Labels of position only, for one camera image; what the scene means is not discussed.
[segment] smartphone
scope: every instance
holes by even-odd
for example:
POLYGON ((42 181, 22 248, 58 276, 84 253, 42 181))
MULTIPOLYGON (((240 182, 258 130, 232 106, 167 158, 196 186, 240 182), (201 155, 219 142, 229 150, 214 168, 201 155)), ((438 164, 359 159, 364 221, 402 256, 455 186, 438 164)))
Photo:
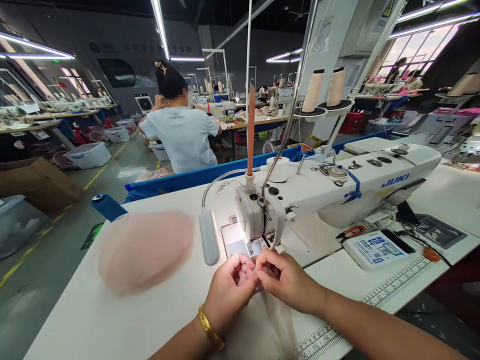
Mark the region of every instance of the smartphone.
POLYGON ((395 235, 392 231, 388 229, 380 230, 380 232, 385 235, 392 243, 397 245, 400 249, 402 249, 407 254, 413 254, 415 249, 408 245, 405 241, 395 235))

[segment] black hair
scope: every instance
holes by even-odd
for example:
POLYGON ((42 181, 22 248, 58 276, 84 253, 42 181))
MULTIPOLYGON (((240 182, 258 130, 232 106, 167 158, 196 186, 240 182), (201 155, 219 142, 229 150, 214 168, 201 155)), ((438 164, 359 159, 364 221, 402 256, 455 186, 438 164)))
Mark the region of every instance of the black hair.
POLYGON ((155 62, 156 83, 158 92, 167 100, 174 99, 181 95, 187 88, 184 77, 173 67, 171 63, 164 59, 155 62))
POLYGON ((408 76, 418 78, 418 77, 422 76, 422 70, 414 70, 408 76))
POLYGON ((399 66, 401 63, 405 63, 405 64, 406 64, 406 63, 407 63, 407 60, 408 60, 408 59, 407 59, 406 57, 399 58, 399 59, 397 60, 397 62, 396 62, 393 66, 394 66, 394 67, 395 67, 395 66, 399 66))

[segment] floor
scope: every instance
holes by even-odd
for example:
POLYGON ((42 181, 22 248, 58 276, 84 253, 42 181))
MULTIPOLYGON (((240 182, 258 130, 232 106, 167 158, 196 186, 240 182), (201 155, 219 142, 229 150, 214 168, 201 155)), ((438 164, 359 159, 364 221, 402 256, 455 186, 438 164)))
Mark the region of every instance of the floor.
MULTIPOLYGON (((341 135, 336 143, 356 137, 341 135)), ((8 278, 0 287, 0 359, 24 357, 82 261, 86 250, 81 247, 87 235, 94 225, 104 220, 91 208, 90 199, 106 193, 123 202, 127 196, 124 186, 157 167, 155 155, 146 151, 143 139, 137 134, 128 143, 108 149, 114 157, 106 166, 68 172, 77 184, 88 186, 83 199, 68 209, 40 240, 32 238, 16 254, 0 260, 0 279, 5 275, 8 278), (24 255, 32 247, 33 251, 24 255)), ((426 293, 421 293, 398 316, 446 341, 469 359, 480 359, 475 345, 480 344, 478 335, 426 293), (419 315, 419 311, 428 314, 419 315)), ((365 357, 353 351, 346 358, 365 357)))
MULTIPOLYGON (((112 155, 118 154, 103 168, 67 173, 84 187, 102 170, 85 190, 83 199, 53 224, 0 288, 0 359, 20 360, 24 357, 82 261, 87 251, 80 248, 87 235, 95 224, 104 221, 90 206, 90 199, 105 193, 123 202, 127 196, 125 185, 134 182, 141 174, 155 170, 158 164, 155 155, 147 152, 142 137, 137 134, 125 147, 124 144, 115 144, 108 150, 112 155)), ((161 165, 168 164, 168 161, 162 161, 161 165)), ((0 260, 0 279, 21 262, 26 250, 38 241, 37 237, 32 238, 17 253, 0 260)))

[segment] bracelet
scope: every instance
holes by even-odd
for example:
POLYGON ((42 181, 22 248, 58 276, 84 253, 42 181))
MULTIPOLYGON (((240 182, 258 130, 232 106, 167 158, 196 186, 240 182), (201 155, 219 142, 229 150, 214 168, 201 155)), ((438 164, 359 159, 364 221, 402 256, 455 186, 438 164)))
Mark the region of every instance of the bracelet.
POLYGON ((200 305, 198 308, 198 318, 200 319, 201 327, 205 330, 208 338, 215 344, 218 350, 222 350, 225 347, 225 342, 219 338, 215 331, 210 326, 210 323, 205 316, 204 306, 200 305))

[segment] hair clip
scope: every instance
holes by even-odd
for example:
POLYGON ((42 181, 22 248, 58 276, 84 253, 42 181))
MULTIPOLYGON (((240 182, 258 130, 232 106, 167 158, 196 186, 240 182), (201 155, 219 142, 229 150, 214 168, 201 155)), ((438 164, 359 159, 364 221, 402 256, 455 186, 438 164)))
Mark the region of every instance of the hair clip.
POLYGON ((155 61, 155 66, 159 69, 163 70, 163 76, 167 74, 167 70, 169 69, 168 67, 165 67, 161 61, 155 61))

